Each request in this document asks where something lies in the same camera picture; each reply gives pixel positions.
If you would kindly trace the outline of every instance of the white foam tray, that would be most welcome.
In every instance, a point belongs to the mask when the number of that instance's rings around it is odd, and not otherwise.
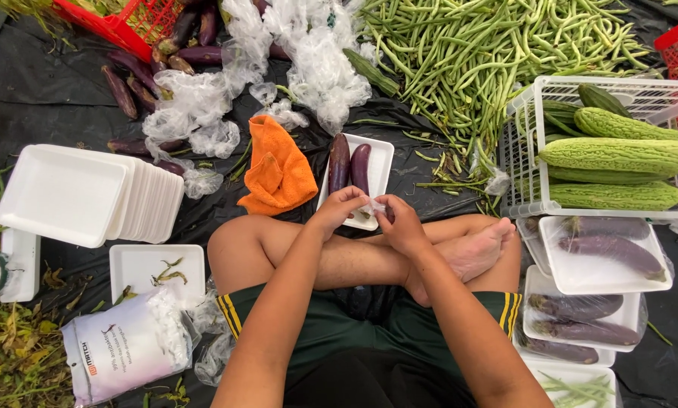
[[[360,145],[367,143],[371,146],[370,162],[367,166],[367,178],[370,183],[370,190],[367,194],[371,198],[385,194],[387,191],[387,181],[389,180],[389,172],[392,169],[392,157],[394,157],[394,146],[388,142],[381,140],[369,139],[367,137],[355,136],[353,134],[344,133],[346,141],[349,143],[349,154],[352,155],[354,150]],[[329,195],[329,166],[327,162],[327,170],[324,172],[324,181],[322,182],[322,190],[319,193],[319,204],[316,206],[318,210],[326,201]],[[359,211],[353,211],[354,218],[347,218],[344,225],[359,229],[366,229],[367,231],[374,231],[379,227],[377,219],[374,217],[365,218]]]
[[[522,237],[525,246],[527,247],[530,256],[533,257],[535,264],[541,270],[541,273],[547,277],[551,277],[551,266],[548,263],[548,253],[545,251],[545,244],[541,238],[540,227],[537,231],[531,231],[527,226],[528,218],[518,218],[515,220],[520,236]]]
[[[607,350],[621,351],[624,353],[632,351],[637,346],[635,344],[632,346],[618,346],[615,344],[599,343],[596,341],[565,340],[536,332],[533,329],[534,321],[548,319],[549,316],[530,307],[528,304],[528,298],[530,295],[538,293],[540,295],[561,296],[563,293],[558,291],[556,283],[554,283],[553,279],[544,277],[540,270],[538,270],[538,267],[535,265],[527,269],[527,273],[525,275],[525,292],[523,293],[525,294],[523,295],[522,305],[522,329],[525,335],[530,338],[554,341],[556,343],[575,344],[578,346],[605,348]],[[624,293],[623,304],[621,305],[621,308],[611,316],[604,317],[598,321],[622,325],[626,328],[632,329],[635,332],[638,332],[638,309],[640,305],[641,293]]]
[[[7,255],[6,267],[18,279],[18,285],[2,289],[0,302],[29,302],[40,291],[41,242],[40,236],[31,232],[14,228],[2,231],[1,252]]]
[[[672,286],[672,276],[666,267],[656,233],[643,240],[631,240],[650,252],[665,268],[666,282],[648,280],[632,268],[595,255],[568,253],[558,246],[561,238],[569,236],[562,227],[565,216],[541,218],[540,231],[553,278],[558,289],[566,295],[604,295],[611,293],[666,291]]]
[[[180,264],[173,266],[170,272],[182,272],[188,283],[183,284],[180,277],[163,284],[175,288],[178,300],[186,309],[198,306],[206,294],[206,264],[203,248],[194,245],[126,245],[110,248],[110,289],[115,303],[127,285],[131,291],[146,293],[152,291],[152,277],[157,277],[166,265],[183,258]]]
[[[76,246],[99,247],[128,169],[26,146],[0,201],[0,224]]]
[[[584,365],[577,362],[569,362],[561,359],[554,359],[553,357],[533,353],[532,351],[521,347],[517,338],[518,331],[514,331],[513,333],[513,346],[515,346],[515,349],[518,351],[518,354],[520,354],[520,358],[523,359],[523,361],[582,366],[613,366],[613,364],[616,362],[616,352],[613,350],[606,350],[605,348],[596,348],[596,352],[598,353],[598,361],[589,365]]]
[[[575,408],[615,408],[616,395],[618,388],[616,386],[616,375],[613,370],[603,366],[584,366],[584,365],[569,365],[564,363],[551,362],[535,362],[526,361],[525,365],[533,374],[540,384],[549,382],[549,379],[541,374],[541,372],[563,381],[566,384],[586,383],[596,379],[598,376],[606,376],[608,379],[608,387],[614,391],[614,394],[606,395],[606,403],[598,407],[595,402],[587,402],[583,405],[578,405]],[[567,394],[566,391],[549,392],[548,397],[553,401]]]

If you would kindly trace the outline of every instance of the hand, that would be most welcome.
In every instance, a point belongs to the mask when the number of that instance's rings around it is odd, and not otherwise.
[[[432,246],[419,222],[415,209],[396,195],[380,195],[375,201],[387,206],[387,216],[375,212],[389,244],[398,252],[410,256]]]
[[[334,230],[346,221],[346,218],[354,217],[352,211],[369,203],[370,198],[359,188],[344,187],[327,197],[314,216],[309,218],[307,227],[319,229],[324,234],[324,242],[326,242]]]

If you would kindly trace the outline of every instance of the tarp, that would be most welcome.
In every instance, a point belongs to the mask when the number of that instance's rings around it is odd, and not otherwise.
[[[651,42],[671,25],[678,23],[678,13],[671,14],[670,8],[661,9],[660,4],[643,2],[649,8],[635,6],[630,19],[635,19],[644,42]],[[69,38],[75,49],[63,42],[55,42],[45,35],[30,19],[7,20],[0,13],[0,164],[16,161],[21,148],[32,143],[52,143],[70,147],[84,147],[107,151],[109,139],[140,138],[140,121],[129,121],[117,108],[109,93],[106,82],[100,74],[100,66],[107,63],[106,52],[111,46],[98,37],[77,30]],[[266,81],[286,85],[285,73],[290,63],[271,61]],[[260,109],[259,103],[248,94],[248,89],[235,100],[234,109],[226,119],[240,126],[241,143],[231,158],[211,159],[218,172],[224,173],[243,154],[248,142],[247,121]],[[395,121],[397,126],[356,124],[361,118]],[[435,190],[415,188],[414,183],[430,181],[431,162],[418,157],[414,150],[436,155],[437,151],[427,145],[402,135],[401,130],[434,128],[422,117],[410,116],[405,105],[380,97],[375,91],[374,98],[365,106],[351,110],[351,117],[344,132],[369,136],[391,142],[395,156],[388,182],[387,192],[400,195],[417,209],[423,221],[434,221],[464,213],[477,212],[477,195],[467,192],[453,197]],[[298,134],[296,142],[307,156],[317,180],[323,177],[327,162],[331,136],[326,134],[314,118],[307,128],[291,132]],[[187,158],[200,158],[187,155]],[[224,222],[245,214],[236,206],[238,198],[248,191],[243,182],[227,183],[213,195],[194,200],[184,199],[168,243],[193,243],[205,247],[211,233]],[[54,200],[66,199],[53,197]],[[285,221],[305,222],[316,209],[316,198],[298,209],[281,214]],[[338,232],[344,236],[369,234],[356,229],[342,227]],[[674,261],[677,280],[668,292],[648,295],[651,321],[673,343],[669,347],[652,332],[648,332],[633,353],[619,354],[614,369],[618,375],[626,407],[675,406],[678,407],[678,244],[676,236],[667,228],[657,229],[660,239],[670,258]],[[53,269],[63,268],[61,277],[75,280],[85,274],[93,277],[77,308],[69,313],[68,319],[78,313],[88,313],[98,302],[110,303],[110,281],[108,268],[109,246],[126,243],[111,241],[97,249],[75,247],[55,240],[43,239],[42,259]],[[75,284],[60,291],[43,287],[35,301],[42,301],[43,308],[64,306],[79,291]],[[393,297],[387,288],[373,291],[374,296],[362,298],[351,291],[338,291],[353,313],[365,317],[381,314]],[[201,346],[211,339],[207,335]],[[160,381],[160,384],[174,386],[177,378]],[[189,370],[185,374],[186,385],[191,398],[189,406],[208,406],[215,389],[199,383]],[[145,390],[136,390],[116,399],[120,408],[142,406]]]

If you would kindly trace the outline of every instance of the black shorts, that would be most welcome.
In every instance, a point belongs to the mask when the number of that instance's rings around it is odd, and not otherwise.
[[[241,326],[265,284],[247,287],[216,300],[236,339]],[[473,292],[473,295],[512,338],[521,295],[507,292]],[[331,291],[314,291],[307,317],[298,335],[289,361],[288,374],[296,374],[315,362],[351,348],[373,347],[400,351],[446,372],[461,376],[450,354],[432,309],[417,304],[408,293],[392,306],[389,318],[381,325],[354,320],[341,307]]]

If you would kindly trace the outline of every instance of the white plastic crate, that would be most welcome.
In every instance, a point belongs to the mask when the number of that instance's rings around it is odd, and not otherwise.
[[[499,142],[499,165],[510,176],[512,184],[501,201],[502,216],[519,218],[551,214],[678,218],[678,206],[666,211],[563,209],[550,199],[546,164],[536,158],[545,147],[545,129],[543,121],[536,118],[543,117],[543,99],[580,105],[577,88],[581,83],[593,83],[606,89],[624,104],[635,119],[661,128],[678,129],[678,80],[539,76],[531,87],[507,106],[508,120]],[[670,181],[678,187],[678,175]]]

